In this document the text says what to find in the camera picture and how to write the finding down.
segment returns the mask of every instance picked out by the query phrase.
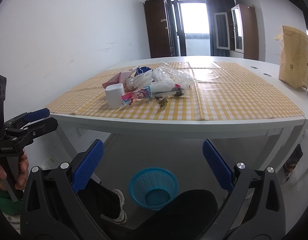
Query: yellow checkered tablecloth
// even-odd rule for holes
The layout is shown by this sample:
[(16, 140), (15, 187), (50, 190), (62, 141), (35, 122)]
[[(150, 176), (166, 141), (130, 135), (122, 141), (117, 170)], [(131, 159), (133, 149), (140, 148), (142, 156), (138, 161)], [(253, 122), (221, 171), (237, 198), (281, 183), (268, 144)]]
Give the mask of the yellow checkered tablecloth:
[[(253, 72), (228, 62), (192, 68), (169, 63), (190, 74), (195, 87), (182, 97), (169, 97), (166, 107), (154, 99), (109, 109), (102, 83), (131, 67), (104, 71), (73, 87), (50, 104), (52, 113), (147, 120), (245, 120), (302, 116), (302, 111), (274, 86)], [(155, 69), (160, 63), (147, 64)]]

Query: gray floor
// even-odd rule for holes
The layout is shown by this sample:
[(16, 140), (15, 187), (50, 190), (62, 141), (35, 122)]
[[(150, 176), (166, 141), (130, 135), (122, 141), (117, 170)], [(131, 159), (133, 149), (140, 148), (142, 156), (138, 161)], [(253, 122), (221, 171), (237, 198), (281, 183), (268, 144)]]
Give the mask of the gray floor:
[[(235, 161), (242, 161), (252, 166), (253, 160), (260, 153), (266, 140), (266, 137), (218, 139), (213, 140), (213, 144), (220, 152), (230, 153)], [(204, 159), (201, 153), (202, 142), (200, 139), (115, 136), (95, 173), (101, 178), (102, 185), (109, 189), (118, 188), (124, 193), (126, 197), (124, 210), (128, 215), (127, 227), (136, 228), (154, 213), (137, 206), (128, 193), (128, 184), (132, 176), (147, 167), (162, 167), (171, 171), (179, 182), (178, 193), (190, 189), (211, 191), (216, 197), (218, 206), (221, 206), (227, 192), (220, 188)], [(294, 226), (308, 205), (308, 134), (301, 145), (304, 156), (290, 180), (285, 183), (283, 171), (278, 172), (286, 209), (287, 231)], [(233, 227), (242, 221), (249, 201), (250, 199), (244, 202)]]
[(218, 185), (201, 153), (202, 142), (203, 140), (196, 139), (116, 135), (95, 173), (102, 179), (103, 186), (109, 189), (118, 188), (124, 193), (127, 227), (136, 228), (154, 213), (137, 206), (128, 194), (130, 179), (143, 168), (165, 168), (176, 176), (179, 183), (178, 193), (189, 189), (208, 189), (221, 206), (226, 191)]

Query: metal screw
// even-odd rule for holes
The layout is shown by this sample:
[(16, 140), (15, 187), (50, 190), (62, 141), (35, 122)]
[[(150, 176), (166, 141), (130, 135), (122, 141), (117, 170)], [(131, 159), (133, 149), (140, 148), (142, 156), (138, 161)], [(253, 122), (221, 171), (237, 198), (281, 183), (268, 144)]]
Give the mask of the metal screw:
[(62, 163), (61, 164), (61, 169), (67, 169), (69, 167), (68, 163)]
[(246, 167), (246, 165), (244, 163), (238, 163), (237, 167), (240, 169), (244, 169)]
[(270, 173), (273, 173), (273, 172), (274, 172), (274, 168), (272, 168), (272, 167), (267, 167), (267, 171), (270, 172)]
[(32, 168), (32, 172), (37, 172), (38, 171), (38, 167), (37, 166), (34, 166), (33, 168)]

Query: white plastic cup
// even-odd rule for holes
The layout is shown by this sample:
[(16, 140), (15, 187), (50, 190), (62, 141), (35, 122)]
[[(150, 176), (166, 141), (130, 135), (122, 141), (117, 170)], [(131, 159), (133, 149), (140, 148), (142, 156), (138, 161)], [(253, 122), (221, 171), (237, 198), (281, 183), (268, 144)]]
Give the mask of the white plastic cup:
[(110, 85), (105, 88), (105, 94), (109, 109), (115, 109), (124, 106), (122, 96), (125, 95), (122, 83)]

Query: snack wrapper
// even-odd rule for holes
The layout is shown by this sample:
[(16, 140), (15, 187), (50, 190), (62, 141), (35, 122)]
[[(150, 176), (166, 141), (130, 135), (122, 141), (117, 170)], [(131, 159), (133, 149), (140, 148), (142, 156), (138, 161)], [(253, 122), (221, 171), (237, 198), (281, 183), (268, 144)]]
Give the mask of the snack wrapper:
[(126, 80), (134, 73), (134, 71), (139, 66), (134, 67), (133, 69), (127, 70), (127, 71), (121, 71), (117, 73), (115, 76), (113, 76), (111, 79), (109, 79), (107, 82), (103, 83), (103, 88), (107, 88), (110, 85), (122, 83), (125, 86)]
[(145, 73), (145, 72), (147, 72), (147, 71), (149, 71), (149, 70), (152, 70), (151, 68), (149, 68), (149, 67), (146, 67), (146, 66), (144, 66), (144, 67), (138, 67), (137, 69), (136, 69), (136, 72), (135, 72), (135, 77), (136, 76), (138, 76), (138, 75), (140, 75), (140, 74), (143, 74), (143, 73)]
[(134, 99), (145, 99), (152, 97), (180, 97), (187, 91), (186, 87), (175, 84), (171, 81), (153, 82), (150, 86), (144, 87), (135, 92), (127, 93), (122, 96), (125, 105), (131, 105)]

